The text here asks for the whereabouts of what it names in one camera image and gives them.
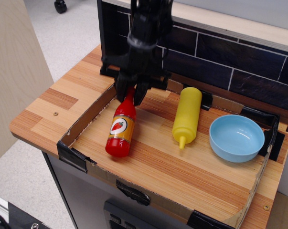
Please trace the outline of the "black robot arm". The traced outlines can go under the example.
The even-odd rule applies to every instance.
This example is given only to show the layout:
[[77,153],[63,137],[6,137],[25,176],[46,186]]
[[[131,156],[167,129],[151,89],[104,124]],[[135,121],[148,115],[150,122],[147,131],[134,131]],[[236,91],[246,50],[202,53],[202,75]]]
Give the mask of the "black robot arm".
[[119,55],[116,9],[103,0],[97,2],[102,48],[100,73],[115,79],[117,99],[123,102],[129,87],[135,87],[134,105],[143,101],[152,87],[167,89],[171,73],[161,67],[162,57],[156,57],[159,40],[170,33],[173,20],[171,0],[132,0],[130,2],[130,30],[125,53]]

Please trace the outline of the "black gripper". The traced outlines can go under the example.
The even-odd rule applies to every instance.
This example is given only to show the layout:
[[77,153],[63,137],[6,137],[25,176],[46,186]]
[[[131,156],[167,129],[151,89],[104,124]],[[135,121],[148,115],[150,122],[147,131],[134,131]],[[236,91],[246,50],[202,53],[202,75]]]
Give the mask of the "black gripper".
[[148,89],[167,89],[171,74],[158,65],[152,53],[152,50],[129,48],[123,55],[102,56],[100,73],[115,78],[117,99],[120,102],[125,100],[130,86],[137,85],[134,94],[135,106],[141,104]]

